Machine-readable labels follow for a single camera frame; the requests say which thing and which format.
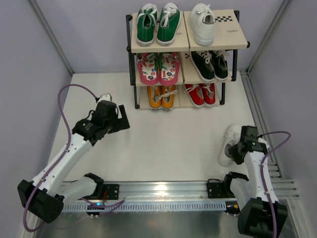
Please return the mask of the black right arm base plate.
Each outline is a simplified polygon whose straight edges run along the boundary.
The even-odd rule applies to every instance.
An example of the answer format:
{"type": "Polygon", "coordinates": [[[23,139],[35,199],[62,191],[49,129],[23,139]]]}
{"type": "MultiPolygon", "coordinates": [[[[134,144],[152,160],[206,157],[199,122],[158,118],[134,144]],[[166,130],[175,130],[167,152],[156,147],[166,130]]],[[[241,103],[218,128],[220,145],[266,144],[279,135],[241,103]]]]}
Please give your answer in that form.
{"type": "Polygon", "coordinates": [[[206,183],[207,194],[209,199],[230,198],[230,195],[224,188],[224,183],[215,178],[210,178],[206,183]]]}

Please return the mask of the orange canvas sneaker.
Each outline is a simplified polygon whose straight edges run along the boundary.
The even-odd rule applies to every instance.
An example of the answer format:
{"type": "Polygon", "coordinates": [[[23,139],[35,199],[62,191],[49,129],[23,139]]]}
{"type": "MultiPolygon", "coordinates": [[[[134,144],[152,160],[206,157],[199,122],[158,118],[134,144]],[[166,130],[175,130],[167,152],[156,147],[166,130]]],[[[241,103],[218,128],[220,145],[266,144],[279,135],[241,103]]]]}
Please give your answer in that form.
{"type": "Polygon", "coordinates": [[[147,95],[150,108],[152,110],[159,110],[161,108],[161,86],[147,86],[147,95]]]}
{"type": "Polygon", "coordinates": [[[161,105],[165,110],[171,110],[174,105],[175,95],[178,93],[176,85],[162,86],[161,105]]]}

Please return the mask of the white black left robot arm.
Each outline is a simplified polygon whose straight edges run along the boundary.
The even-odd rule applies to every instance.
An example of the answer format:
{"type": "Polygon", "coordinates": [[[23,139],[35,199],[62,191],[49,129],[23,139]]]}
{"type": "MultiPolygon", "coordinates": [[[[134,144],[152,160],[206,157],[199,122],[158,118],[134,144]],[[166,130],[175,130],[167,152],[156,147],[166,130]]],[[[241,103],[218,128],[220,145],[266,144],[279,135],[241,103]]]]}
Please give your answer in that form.
{"type": "Polygon", "coordinates": [[[124,105],[100,100],[90,119],[78,121],[69,134],[69,141],[56,157],[31,181],[22,180],[17,187],[22,206],[49,224],[58,218],[63,208],[85,197],[102,198],[104,181],[88,173],[81,179],[62,186],[77,162],[107,134],[129,129],[124,105]]]}

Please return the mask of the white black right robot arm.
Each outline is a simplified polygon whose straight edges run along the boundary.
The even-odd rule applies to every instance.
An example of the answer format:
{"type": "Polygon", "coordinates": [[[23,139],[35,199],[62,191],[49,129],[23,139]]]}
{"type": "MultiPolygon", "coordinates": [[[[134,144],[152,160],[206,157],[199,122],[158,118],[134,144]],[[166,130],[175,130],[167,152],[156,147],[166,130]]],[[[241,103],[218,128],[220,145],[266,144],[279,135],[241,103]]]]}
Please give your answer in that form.
{"type": "Polygon", "coordinates": [[[244,164],[248,173],[229,172],[222,184],[223,194],[235,197],[239,207],[238,231],[254,238],[279,237],[288,216],[271,183],[267,157],[269,145],[255,126],[229,126],[223,137],[218,163],[228,167],[244,164]]]}

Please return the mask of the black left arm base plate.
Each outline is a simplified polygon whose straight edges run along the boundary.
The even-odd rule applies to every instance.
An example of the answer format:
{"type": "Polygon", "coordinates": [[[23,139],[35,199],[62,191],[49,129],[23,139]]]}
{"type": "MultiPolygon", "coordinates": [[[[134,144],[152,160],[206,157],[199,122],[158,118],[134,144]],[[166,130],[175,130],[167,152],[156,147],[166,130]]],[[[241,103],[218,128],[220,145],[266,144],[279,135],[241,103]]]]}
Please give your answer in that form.
{"type": "Polygon", "coordinates": [[[119,184],[115,183],[104,183],[101,186],[101,191],[99,193],[99,199],[106,200],[118,200],[119,199],[119,184]]]}

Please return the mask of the pink green sandal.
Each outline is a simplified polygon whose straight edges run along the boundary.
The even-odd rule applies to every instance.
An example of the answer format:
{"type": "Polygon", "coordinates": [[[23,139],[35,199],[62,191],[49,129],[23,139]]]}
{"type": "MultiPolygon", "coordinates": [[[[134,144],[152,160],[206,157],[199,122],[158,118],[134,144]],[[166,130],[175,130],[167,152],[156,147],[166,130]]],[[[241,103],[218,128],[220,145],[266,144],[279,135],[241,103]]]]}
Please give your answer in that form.
{"type": "Polygon", "coordinates": [[[156,85],[159,81],[158,54],[138,53],[136,62],[141,82],[148,86],[156,85]]]}
{"type": "Polygon", "coordinates": [[[163,86],[175,85],[178,82],[180,70],[180,55],[178,52],[159,53],[159,83],[163,86]]]}

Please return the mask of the white leather sneaker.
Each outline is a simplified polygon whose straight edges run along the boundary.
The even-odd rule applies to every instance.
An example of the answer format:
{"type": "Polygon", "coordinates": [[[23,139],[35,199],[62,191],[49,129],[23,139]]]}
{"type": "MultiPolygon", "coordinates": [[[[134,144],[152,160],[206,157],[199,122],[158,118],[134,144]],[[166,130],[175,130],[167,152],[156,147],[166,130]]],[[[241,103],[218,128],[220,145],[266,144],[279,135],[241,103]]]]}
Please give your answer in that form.
{"type": "Polygon", "coordinates": [[[194,40],[198,45],[210,46],[215,35],[215,16],[210,5],[199,3],[190,13],[190,24],[193,30],[194,40]]]}
{"type": "Polygon", "coordinates": [[[229,167],[233,162],[233,157],[229,154],[228,148],[236,145],[240,140],[241,125],[233,124],[224,133],[221,150],[218,154],[218,163],[223,167],[229,167]]]}

